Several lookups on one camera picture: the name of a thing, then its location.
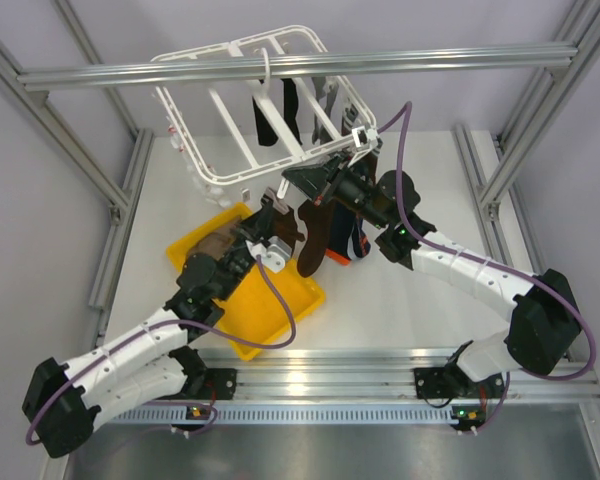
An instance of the robotic arm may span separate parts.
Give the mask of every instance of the robotic arm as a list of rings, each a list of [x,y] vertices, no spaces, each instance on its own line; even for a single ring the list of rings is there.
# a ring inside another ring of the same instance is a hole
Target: robotic arm
[[[397,175],[402,198],[397,198]],[[481,381],[501,372],[524,368],[548,374],[580,333],[576,319],[531,282],[503,274],[486,258],[483,264],[475,263],[415,238],[400,220],[398,202],[421,237],[454,252],[468,252],[414,212],[420,196],[406,173],[393,170],[373,184],[342,152],[321,165],[289,168],[283,177],[314,203],[339,201],[384,229],[376,243],[389,261],[460,288],[510,322],[508,330],[462,345],[444,368],[430,369],[435,391],[444,390],[450,398],[467,397]],[[273,236],[273,215],[274,202],[265,199],[260,211],[238,225],[234,243],[220,259],[191,255],[177,279],[180,289],[138,327],[62,365],[53,358],[41,363],[23,404],[31,422],[28,442],[43,443],[52,458],[60,457],[126,410],[164,396],[195,395],[207,369],[187,345],[206,330],[175,317],[213,327],[224,313],[214,300],[229,298],[256,263],[254,257],[260,255],[274,272],[281,270],[291,252]],[[548,270],[539,278],[575,306],[563,275]],[[31,440],[33,431],[37,442]]]

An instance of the gray floor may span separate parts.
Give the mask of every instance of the gray floor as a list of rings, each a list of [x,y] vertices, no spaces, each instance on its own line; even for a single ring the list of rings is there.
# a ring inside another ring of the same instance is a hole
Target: gray floor
[[[146,428],[104,427],[83,447],[81,461],[74,459],[68,478],[600,478],[576,406],[506,407],[477,438],[441,426],[222,426],[189,441],[154,431],[107,457]]]

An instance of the white wall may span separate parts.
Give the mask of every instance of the white wall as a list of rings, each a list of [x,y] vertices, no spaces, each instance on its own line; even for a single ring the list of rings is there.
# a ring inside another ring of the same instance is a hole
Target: white wall
[[[24,65],[81,63],[48,1],[0,2],[0,37]],[[99,92],[52,94],[121,179],[131,143]],[[0,480],[37,478],[21,413],[33,368],[86,348],[87,299],[108,232],[105,202],[0,94]]]
[[[564,272],[598,342],[600,377],[600,59],[519,180],[547,262]]]
[[[548,41],[571,3],[572,0],[73,0],[107,63],[147,62],[161,53],[296,24],[314,29],[333,52]],[[445,130],[458,121],[467,121],[474,129],[497,131],[529,73],[413,73],[357,76],[352,80],[380,123],[411,99],[415,130]],[[164,134],[165,114],[156,109],[149,87],[126,88],[123,94],[143,126]],[[188,97],[190,108],[196,112],[190,124],[192,133],[225,134],[211,102],[204,95]],[[245,133],[253,133],[251,102],[232,96],[227,105]]]

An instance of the yellow bin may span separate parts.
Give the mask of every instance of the yellow bin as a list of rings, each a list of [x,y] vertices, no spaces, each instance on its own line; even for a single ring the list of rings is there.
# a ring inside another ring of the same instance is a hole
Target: yellow bin
[[[251,215],[251,210],[244,203],[237,203],[233,208],[209,220],[185,237],[167,248],[167,257],[178,270],[182,271],[187,252],[200,240],[214,232],[231,219],[239,216],[242,219]],[[298,274],[295,259],[287,262],[285,268],[274,274],[267,271],[269,278],[282,294],[296,322],[312,313],[324,303],[325,294],[322,288],[311,278],[302,278]],[[219,307],[225,310],[217,327],[223,332],[244,338],[251,342],[271,344],[290,329],[289,319],[284,309],[264,283],[256,267],[252,268],[236,288],[229,300],[216,300]],[[248,347],[229,340],[238,356],[248,362],[262,349]]]

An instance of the white tabletop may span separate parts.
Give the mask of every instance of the white tabletop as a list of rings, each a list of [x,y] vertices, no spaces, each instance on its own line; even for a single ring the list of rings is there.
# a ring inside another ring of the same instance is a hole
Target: white tabletop
[[[482,156],[493,164],[495,151],[488,132],[474,132]],[[382,172],[395,168],[397,133],[383,135],[378,165]],[[235,158],[230,138],[208,138],[203,154]],[[405,171],[422,197],[416,212],[439,231],[477,252],[484,252],[468,186],[450,132],[415,132],[407,139]],[[250,206],[257,208],[266,185],[277,187],[279,174],[234,187],[251,189]],[[297,207],[302,197],[293,187],[287,201]],[[186,161],[166,138],[156,139],[140,196],[106,341],[136,326],[176,292],[177,273],[165,249],[221,211],[196,191]],[[512,210],[501,211],[509,249],[518,267],[528,269],[528,258]],[[378,235],[369,224],[371,240]],[[504,321],[473,298],[445,283],[391,264],[372,244],[371,254],[343,267],[326,258],[313,277],[326,293],[326,302],[302,320],[291,348],[427,348],[457,347],[469,339],[501,330]],[[199,347],[228,348],[210,334]]]

